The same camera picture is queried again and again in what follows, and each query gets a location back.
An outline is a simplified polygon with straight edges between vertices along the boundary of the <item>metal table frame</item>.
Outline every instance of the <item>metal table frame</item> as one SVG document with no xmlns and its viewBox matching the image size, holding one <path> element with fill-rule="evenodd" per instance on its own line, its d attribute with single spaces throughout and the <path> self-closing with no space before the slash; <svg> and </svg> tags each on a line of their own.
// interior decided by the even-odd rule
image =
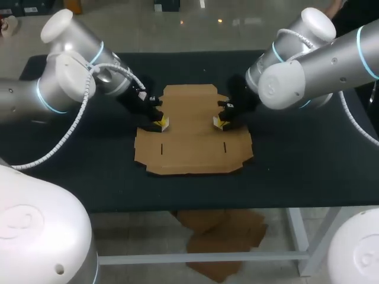
<svg viewBox="0 0 379 284">
<path fill-rule="evenodd" d="M 288 221 L 294 240 L 294 251 L 248 253 L 188 253 L 151 254 L 139 256 L 100 256 L 100 265 L 183 263 L 183 262 L 264 262 L 273 260 L 298 260 L 300 276 L 312 276 L 326 255 L 337 229 L 346 221 L 342 207 L 332 207 L 326 214 L 313 240 L 309 243 L 299 208 L 287 208 Z"/>
</svg>

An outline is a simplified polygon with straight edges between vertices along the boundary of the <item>black table surface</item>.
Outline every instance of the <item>black table surface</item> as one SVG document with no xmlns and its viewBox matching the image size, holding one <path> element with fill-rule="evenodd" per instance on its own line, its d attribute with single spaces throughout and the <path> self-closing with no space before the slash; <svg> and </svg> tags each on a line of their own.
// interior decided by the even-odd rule
<svg viewBox="0 0 379 284">
<path fill-rule="evenodd" d="M 166 85 L 214 84 L 243 75 L 261 51 L 119 54 L 135 74 Z M 21 79 L 38 78 L 46 57 L 29 59 Z M 346 100 L 358 123 L 375 131 L 354 91 Z M 38 159 L 59 141 L 76 112 L 50 124 L 0 127 L 0 156 L 9 164 Z M 273 208 L 379 204 L 379 149 L 348 121 L 338 96 L 323 108 L 248 115 L 254 158 L 231 175 L 155 176 L 134 162 L 136 129 L 112 98 L 89 101 L 78 129 L 50 160 L 26 174 L 77 196 L 89 212 Z"/>
</svg>

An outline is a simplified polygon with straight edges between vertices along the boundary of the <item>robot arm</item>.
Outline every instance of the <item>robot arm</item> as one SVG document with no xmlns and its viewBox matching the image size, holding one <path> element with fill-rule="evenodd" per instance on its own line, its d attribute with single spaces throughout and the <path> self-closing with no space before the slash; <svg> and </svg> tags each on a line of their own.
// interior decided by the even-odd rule
<svg viewBox="0 0 379 284">
<path fill-rule="evenodd" d="M 65 114 L 83 101 L 88 69 L 76 53 L 49 55 L 41 78 L 33 81 L 0 79 L 0 123 L 44 121 Z M 95 93 L 90 81 L 89 98 Z"/>
<path fill-rule="evenodd" d="M 296 60 L 270 66 L 259 80 L 262 103 L 272 109 L 300 107 L 378 80 L 378 28 L 376 20 Z"/>
<path fill-rule="evenodd" d="M 98 283 L 91 222 L 78 199 L 1 165 L 0 196 L 0 283 Z"/>
<path fill-rule="evenodd" d="M 120 58 L 104 46 L 95 34 L 74 18 L 73 13 L 63 9 L 48 20 L 41 32 L 41 39 L 51 46 L 51 54 L 64 51 L 79 53 L 90 65 L 109 63 L 132 71 Z M 156 109 L 161 101 L 150 96 L 145 89 L 141 89 L 132 76 L 118 73 L 110 68 L 103 68 L 95 75 L 97 86 L 108 96 L 114 96 L 132 114 L 141 114 L 148 117 L 156 126 L 147 130 L 161 132 L 168 126 L 163 113 Z"/>
<path fill-rule="evenodd" d="M 324 13 L 315 8 L 304 9 L 287 29 L 279 30 L 276 40 L 247 70 L 244 84 L 247 85 L 246 90 L 234 88 L 237 93 L 231 93 L 232 98 L 228 104 L 220 104 L 224 107 L 224 111 L 219 113 L 219 117 L 215 120 L 218 123 L 215 122 L 215 126 L 222 130 L 231 129 L 233 126 L 230 126 L 234 124 L 238 116 L 255 109 L 260 100 L 251 100 L 250 97 L 259 93 L 259 82 L 267 68 L 292 59 L 298 54 L 306 54 L 318 49 L 330 43 L 335 37 L 335 27 Z M 328 99 L 330 99 L 329 95 L 323 96 L 317 102 L 313 101 L 312 105 L 320 105 Z"/>
</svg>

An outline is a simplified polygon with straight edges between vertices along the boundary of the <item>gray concrete floor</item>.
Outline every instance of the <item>gray concrete floor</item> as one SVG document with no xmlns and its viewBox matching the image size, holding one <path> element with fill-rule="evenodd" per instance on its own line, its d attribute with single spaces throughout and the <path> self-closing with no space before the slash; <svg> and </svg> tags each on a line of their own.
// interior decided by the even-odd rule
<svg viewBox="0 0 379 284">
<path fill-rule="evenodd" d="M 372 207 L 345 208 L 346 219 Z M 328 208 L 301 210 L 311 241 Z M 256 251 L 293 250 L 285 209 L 256 209 L 265 215 L 267 234 Z M 192 232 L 169 212 L 92 214 L 99 255 L 184 253 Z M 104 266 L 101 284 L 215 284 L 185 264 Z M 299 277 L 295 262 L 244 262 L 225 284 L 330 284 L 324 261 L 312 277 Z"/>
<path fill-rule="evenodd" d="M 118 52 L 180 52 L 264 49 L 277 29 L 286 27 L 305 7 L 323 9 L 329 0 L 181 0 L 181 12 L 155 13 L 153 0 L 83 0 L 80 19 Z M 46 54 L 40 31 L 48 16 L 20 18 L 19 32 L 0 38 L 0 77 L 17 78 L 30 56 Z M 349 208 L 349 215 L 364 208 Z M 283 209 L 261 209 L 269 225 L 260 250 L 291 249 Z M 304 209 L 310 237 L 326 208 Z M 95 214 L 99 253 L 106 255 L 179 253 L 191 232 L 168 212 Z M 184 264 L 104 267 L 101 284 L 213 283 Z M 293 262 L 246 262 L 227 284 L 328 284 L 325 265 L 311 278 L 299 278 Z"/>
</svg>

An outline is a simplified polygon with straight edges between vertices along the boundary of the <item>flat cardboard box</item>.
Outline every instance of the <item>flat cardboard box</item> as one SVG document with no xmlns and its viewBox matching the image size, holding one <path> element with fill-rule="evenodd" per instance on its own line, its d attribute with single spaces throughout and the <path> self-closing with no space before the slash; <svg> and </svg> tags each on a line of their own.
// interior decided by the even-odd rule
<svg viewBox="0 0 379 284">
<path fill-rule="evenodd" d="M 180 210 L 175 216 L 178 221 L 186 228 L 203 234 L 210 231 L 226 218 L 226 210 Z"/>
<path fill-rule="evenodd" d="M 235 253 L 248 252 L 248 241 L 231 238 L 225 240 L 213 234 L 193 235 L 187 244 L 187 253 Z M 222 283 L 241 268 L 242 262 L 189 262 L 187 266 L 216 281 Z"/>
<path fill-rule="evenodd" d="M 231 253 L 250 251 L 251 247 L 258 247 L 265 236 L 267 226 L 263 223 L 264 217 L 248 209 L 224 210 L 223 220 L 221 210 L 178 211 L 178 220 L 185 220 L 188 228 L 196 230 L 206 227 L 205 233 L 194 234 L 187 244 L 188 253 Z M 187 263 L 187 266 L 208 278 L 221 283 L 232 274 L 239 271 L 242 262 L 196 262 Z"/>
<path fill-rule="evenodd" d="M 247 128 L 222 132 L 213 126 L 226 100 L 213 85 L 173 85 L 161 110 L 170 119 L 162 133 L 137 130 L 134 160 L 158 175 L 230 173 L 253 157 Z"/>
</svg>

